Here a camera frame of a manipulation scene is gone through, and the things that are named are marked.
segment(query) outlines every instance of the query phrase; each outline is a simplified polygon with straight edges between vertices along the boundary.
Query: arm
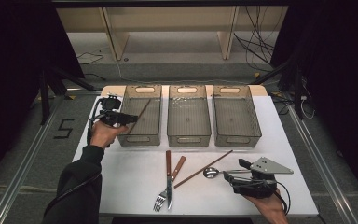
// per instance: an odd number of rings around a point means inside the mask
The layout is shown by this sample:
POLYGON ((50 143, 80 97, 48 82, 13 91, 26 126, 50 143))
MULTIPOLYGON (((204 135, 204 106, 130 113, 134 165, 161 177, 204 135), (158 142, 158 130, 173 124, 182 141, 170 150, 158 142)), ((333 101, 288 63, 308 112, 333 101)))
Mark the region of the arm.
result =
POLYGON ((272 194, 269 198, 264 199, 257 199, 248 196, 243 197, 251 201, 269 223, 288 223, 286 215, 283 211, 282 202, 275 194, 272 194))
POLYGON ((125 126, 113 128, 100 121, 94 124, 90 145, 83 147, 83 154, 78 161, 68 164, 62 171, 57 196, 94 176, 96 179, 53 203, 42 223, 98 223, 102 187, 99 174, 104 149, 113 143, 119 133, 126 130, 125 126))

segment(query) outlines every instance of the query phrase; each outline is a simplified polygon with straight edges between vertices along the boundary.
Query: transparent gray bin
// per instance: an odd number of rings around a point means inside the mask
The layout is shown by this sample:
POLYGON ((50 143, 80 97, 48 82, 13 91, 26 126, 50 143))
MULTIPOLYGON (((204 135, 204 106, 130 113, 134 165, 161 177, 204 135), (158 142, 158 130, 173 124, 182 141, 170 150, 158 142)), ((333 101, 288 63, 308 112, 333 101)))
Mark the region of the transparent gray bin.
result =
POLYGON ((117 137, 123 147, 159 146, 161 90, 160 85, 126 87, 120 112, 141 116, 117 137))
POLYGON ((170 147, 207 147, 211 122, 205 86, 170 86, 167 135, 170 147))
POLYGON ((249 86, 213 86, 217 147, 255 147, 261 137, 249 86))

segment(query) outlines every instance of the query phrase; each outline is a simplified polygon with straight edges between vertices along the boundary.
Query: white tabletop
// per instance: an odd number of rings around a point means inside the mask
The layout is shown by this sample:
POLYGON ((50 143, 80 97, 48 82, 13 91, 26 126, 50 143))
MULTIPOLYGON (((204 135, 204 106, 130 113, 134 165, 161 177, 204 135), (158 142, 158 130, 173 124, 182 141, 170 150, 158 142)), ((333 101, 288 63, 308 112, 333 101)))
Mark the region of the white tabletop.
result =
MULTIPOLYGON (((208 147, 172 147, 168 146, 168 86, 163 86, 163 107, 161 118, 161 144, 158 147, 122 147, 118 141, 105 151, 102 161, 103 193, 100 213, 114 216, 189 216, 189 217, 250 217, 259 216, 257 209, 239 194, 233 193, 232 187, 219 175, 215 179, 207 179, 202 173, 194 176, 180 187, 173 189, 172 208, 167 204, 159 213, 153 211, 158 194, 166 187, 165 151, 172 152, 172 169, 181 156, 186 161, 176 177, 179 183, 197 172, 203 166, 218 159, 229 150, 228 154, 213 167, 219 170, 240 169, 238 159, 249 162, 257 161, 264 156, 294 171, 293 175, 275 175, 290 193, 291 217, 314 217, 318 214, 316 206, 296 162, 286 134, 269 96, 254 96, 255 110, 263 136, 254 148, 216 147, 214 145, 214 126, 208 147)), ((212 100, 211 88, 207 89, 211 122, 212 100)), ((82 153, 86 145, 87 127, 78 145, 74 161, 82 153)), ((282 197, 288 203, 285 190, 282 197)))

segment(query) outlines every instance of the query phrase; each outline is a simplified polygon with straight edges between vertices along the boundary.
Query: spoon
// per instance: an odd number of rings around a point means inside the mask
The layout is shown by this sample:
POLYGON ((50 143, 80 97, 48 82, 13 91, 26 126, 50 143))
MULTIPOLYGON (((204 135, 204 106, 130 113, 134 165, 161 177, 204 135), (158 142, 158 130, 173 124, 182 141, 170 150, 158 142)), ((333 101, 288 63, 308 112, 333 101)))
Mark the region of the spoon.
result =
MULTIPOLYGON (((240 173, 250 173, 250 170, 229 170, 226 171, 229 174, 240 174, 240 173)), ((203 174, 205 177, 212 179, 215 178, 218 174, 222 173, 222 171, 219 171, 216 168, 208 167, 203 171, 203 174)))

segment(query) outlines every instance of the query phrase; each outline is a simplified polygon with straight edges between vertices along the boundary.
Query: black jacket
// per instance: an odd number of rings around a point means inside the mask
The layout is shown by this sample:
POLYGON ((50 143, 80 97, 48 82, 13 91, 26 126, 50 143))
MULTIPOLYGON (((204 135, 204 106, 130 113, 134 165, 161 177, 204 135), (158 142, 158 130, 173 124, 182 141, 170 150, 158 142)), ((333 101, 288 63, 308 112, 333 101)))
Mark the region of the black jacket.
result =
MULTIPOLYGON (((80 160, 68 164, 62 171, 57 197, 100 174, 103 155, 104 151, 100 147, 83 147, 80 160)), ((102 177, 99 175, 53 204, 42 223, 98 223, 101 187, 102 177)))

